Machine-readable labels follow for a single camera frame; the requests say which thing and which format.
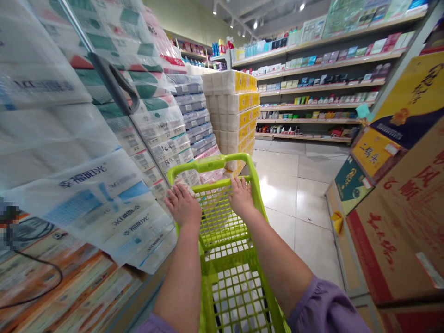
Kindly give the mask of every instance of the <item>hand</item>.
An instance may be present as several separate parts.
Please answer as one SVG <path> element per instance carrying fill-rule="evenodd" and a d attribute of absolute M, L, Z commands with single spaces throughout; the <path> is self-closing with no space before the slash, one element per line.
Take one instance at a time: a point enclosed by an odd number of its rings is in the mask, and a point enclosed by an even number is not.
<path fill-rule="evenodd" d="M 248 213 L 256 210 L 251 196 L 251 184 L 247 184 L 244 177 L 242 181 L 234 177 L 231 179 L 231 187 L 233 195 L 228 197 L 231 208 L 244 220 Z"/>
<path fill-rule="evenodd" d="M 197 199 L 182 184 L 174 185 L 173 190 L 168 189 L 167 193 L 164 202 L 176 223 L 180 227 L 190 225 L 199 230 L 202 209 Z"/>

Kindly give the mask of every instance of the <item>supermarket aisle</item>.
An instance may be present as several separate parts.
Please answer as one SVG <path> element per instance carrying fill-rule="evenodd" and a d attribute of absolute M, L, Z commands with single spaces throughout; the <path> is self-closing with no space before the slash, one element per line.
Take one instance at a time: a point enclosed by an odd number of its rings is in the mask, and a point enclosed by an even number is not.
<path fill-rule="evenodd" d="M 324 193 L 347 146 L 256 140 L 260 189 L 271 226 L 320 278 L 344 288 Z"/>

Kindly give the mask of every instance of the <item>brown cardboard box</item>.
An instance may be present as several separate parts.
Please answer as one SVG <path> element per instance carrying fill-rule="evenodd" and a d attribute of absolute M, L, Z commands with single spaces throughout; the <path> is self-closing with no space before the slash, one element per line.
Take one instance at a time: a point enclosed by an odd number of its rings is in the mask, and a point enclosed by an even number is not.
<path fill-rule="evenodd" d="M 444 332 L 444 303 L 379 310 L 385 331 Z"/>
<path fill-rule="evenodd" d="M 444 298 L 443 126 L 441 119 L 347 217 L 376 305 Z"/>

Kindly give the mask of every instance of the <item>finger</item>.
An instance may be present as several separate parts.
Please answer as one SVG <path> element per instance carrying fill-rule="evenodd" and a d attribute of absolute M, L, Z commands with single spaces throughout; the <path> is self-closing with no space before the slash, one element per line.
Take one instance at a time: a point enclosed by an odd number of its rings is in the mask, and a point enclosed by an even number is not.
<path fill-rule="evenodd" d="M 163 202 L 165 203 L 166 207 L 169 209 L 170 213 L 173 213 L 174 210 L 174 206 L 170 201 L 170 198 L 165 197 L 165 199 L 163 199 Z"/>
<path fill-rule="evenodd" d="M 244 190 L 247 189 L 247 183 L 245 181 L 245 177 L 242 177 L 242 187 L 244 188 Z"/>
<path fill-rule="evenodd" d="M 234 179 L 236 181 L 237 188 L 241 188 L 242 187 L 242 183 L 241 183 L 241 180 L 239 179 L 239 177 L 236 176 Z"/>
<path fill-rule="evenodd" d="M 177 196 L 174 194 L 174 192 L 171 189 L 168 189 L 167 193 L 168 193 L 168 197 L 171 200 L 171 203 L 173 204 L 173 206 L 177 206 L 177 204 L 179 203 L 179 200 L 177 199 Z"/>
<path fill-rule="evenodd" d="M 235 190 L 235 189 L 238 188 L 237 183 L 236 183 L 236 178 L 237 178 L 237 177 L 233 177 L 233 178 L 231 179 L 231 187 L 233 188 L 233 190 Z"/>
<path fill-rule="evenodd" d="M 177 196 L 177 199 L 180 200 L 181 198 L 183 198 L 184 196 L 182 195 L 182 192 L 179 190 L 179 188 L 177 187 L 177 185 L 173 186 L 173 191 Z"/>
<path fill-rule="evenodd" d="M 188 192 L 187 188 L 185 187 L 185 185 L 183 184 L 178 184 L 177 187 L 179 188 L 180 192 L 182 193 L 182 196 L 184 197 L 184 199 L 189 199 L 191 198 L 190 193 Z"/>

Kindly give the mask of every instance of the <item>store shelf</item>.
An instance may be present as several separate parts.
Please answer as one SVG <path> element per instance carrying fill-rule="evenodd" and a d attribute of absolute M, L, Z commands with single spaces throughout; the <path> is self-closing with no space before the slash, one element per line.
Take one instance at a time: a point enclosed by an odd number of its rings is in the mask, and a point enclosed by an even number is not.
<path fill-rule="evenodd" d="M 259 133 L 259 132 L 257 132 L 257 133 L 255 133 L 254 135 L 255 135 L 255 136 L 273 137 L 274 134 L 271 134 L 271 133 Z"/>
<path fill-rule="evenodd" d="M 180 52 L 182 53 L 182 56 L 188 56 L 193 59 L 207 60 L 207 57 L 204 55 L 198 55 L 197 53 L 192 53 L 184 50 L 180 50 Z"/>
<path fill-rule="evenodd" d="M 339 41 L 344 41 L 347 39 L 354 39 L 360 36 L 364 36 L 364 35 L 369 35 L 372 34 L 374 32 L 380 32 L 382 30 L 389 30 L 391 28 L 395 28 L 397 26 L 400 25 L 405 25 L 411 22 L 414 22 L 416 20 L 419 20 L 421 18 L 423 18 L 425 16 L 426 12 L 421 12 L 415 15 L 411 15 L 411 16 L 407 16 L 407 17 L 403 17 L 401 19 L 398 20 L 393 20 L 387 23 L 381 23 L 378 25 L 374 25 L 371 27 L 367 27 L 361 30 L 356 30 L 356 31 L 352 31 L 352 32 L 348 32 L 345 34 L 341 34 L 338 36 L 334 36 L 334 37 L 330 37 L 330 38 L 325 38 L 325 39 L 319 39 L 317 41 L 314 42 L 310 42 L 304 45 L 298 45 L 298 46 L 291 46 L 288 48 L 280 48 L 280 49 L 276 49 L 273 51 L 269 51 L 269 52 L 265 52 L 265 53 L 260 53 L 258 55 L 252 56 L 252 57 L 248 57 L 246 59 L 242 59 L 242 60 L 238 60 L 233 62 L 233 67 L 238 67 L 238 66 L 244 66 L 244 65 L 248 65 L 248 64 L 252 64 L 255 62 L 259 62 L 262 60 L 266 60 L 266 59 L 270 59 L 270 58 L 274 58 L 280 55 L 284 55 L 287 53 L 295 53 L 298 51 L 302 51 L 302 50 L 308 50 L 308 49 L 314 49 L 316 47 L 319 46 L 324 46 L 324 45 L 332 45 L 332 43 L 337 43 Z"/>
<path fill-rule="evenodd" d="M 242 66 L 242 65 L 246 65 L 246 64 L 250 64 L 250 63 L 255 63 L 255 62 L 259 62 L 262 60 L 266 60 L 266 59 L 270 59 L 270 58 L 274 58 L 277 56 L 281 56 L 287 53 L 287 48 L 283 47 L 283 48 L 279 48 L 279 49 L 275 49 L 273 51 L 268 51 L 268 52 L 264 52 L 252 57 L 248 57 L 246 59 L 242 59 L 242 60 L 238 60 L 233 62 L 232 67 L 237 67 L 237 66 Z"/>
<path fill-rule="evenodd" d="M 379 82 L 360 83 L 360 84 L 353 84 L 353 85 L 336 85 L 336 83 L 333 83 L 333 84 L 329 84 L 329 85 L 311 86 L 311 87 L 306 87 L 306 88 L 281 89 L 279 94 L 286 95 L 286 94 L 294 94 L 294 93 L 308 93 L 308 92 L 313 92 L 313 91 L 354 89 L 354 88 L 361 88 L 361 87 L 367 87 L 367 86 L 383 86 L 384 84 L 385 84 L 385 80 L 379 81 Z"/>
<path fill-rule="evenodd" d="M 333 68 L 341 68 L 341 67 L 348 67 L 348 66 L 354 66 L 354 65 L 361 65 L 364 63 L 369 62 L 378 62 L 383 60 L 389 60 L 389 59 L 396 59 L 399 58 L 402 55 L 403 51 L 394 51 L 394 52 L 386 52 L 376 55 L 367 55 L 362 56 L 359 58 L 353 58 L 353 59 L 346 59 L 338 62 L 334 62 L 330 65 L 313 65 L 313 66 L 305 66 L 300 67 L 296 69 L 287 69 L 285 71 L 281 71 L 280 73 L 275 73 L 273 77 L 280 77 L 280 76 L 289 76 L 289 75 L 296 75 L 296 74 L 304 74 L 304 73 L 311 73 L 311 72 L 317 72 L 320 70 L 327 70 L 327 69 L 333 69 Z M 268 75 L 258 75 L 256 78 L 258 81 L 269 79 Z"/>
<path fill-rule="evenodd" d="M 393 20 L 387 23 L 381 23 L 378 25 L 374 25 L 371 27 L 367 27 L 364 29 L 360 29 L 360 30 L 355 30 L 352 32 L 348 32 L 345 34 L 341 34 L 341 35 L 337 35 L 337 36 L 333 36 L 330 38 L 325 38 L 325 39 L 319 39 L 317 41 L 311 42 L 311 43 L 307 43 L 305 45 L 298 45 L 298 46 L 293 46 L 293 47 L 288 47 L 287 48 L 287 53 L 295 53 L 301 50 L 307 50 L 307 49 L 311 49 L 311 48 L 315 48 L 318 46 L 323 46 L 323 45 L 329 45 L 331 43 L 336 43 L 338 41 L 343 41 L 346 39 L 353 39 L 356 37 L 360 37 L 360 36 L 364 36 L 364 35 L 370 35 L 373 32 L 380 32 L 383 29 L 391 29 L 394 28 L 398 25 L 403 25 L 406 23 L 411 23 L 413 21 L 416 21 L 418 19 L 423 18 L 426 15 L 426 12 L 421 12 L 415 15 L 411 15 L 408 17 L 404 17 L 398 20 Z"/>
<path fill-rule="evenodd" d="M 315 140 L 315 141 L 330 141 L 330 142 L 345 142 L 350 143 L 352 141 L 351 138 L 345 139 L 335 139 L 335 138 L 314 138 L 314 137 L 305 137 L 305 136 L 296 136 L 289 134 L 273 134 L 275 138 L 283 138 L 283 139 L 294 139 L 294 140 Z"/>
<path fill-rule="evenodd" d="M 226 54 L 216 55 L 214 57 L 211 57 L 211 61 L 221 61 L 221 60 L 227 61 L 226 56 L 227 56 Z"/>
<path fill-rule="evenodd" d="M 339 103 L 339 104 L 303 104 L 303 105 L 289 105 L 289 106 L 278 106 L 279 111 L 287 110 L 319 110 L 319 109 L 347 109 L 347 108 L 357 108 L 361 104 L 366 103 Z M 373 103 L 367 103 L 368 107 L 371 107 Z"/>
<path fill-rule="evenodd" d="M 258 119 L 257 123 L 311 123 L 311 124 L 343 124 L 343 125 L 359 125 L 361 122 L 358 119 L 331 119 L 331 120 L 317 120 L 317 119 Z"/>

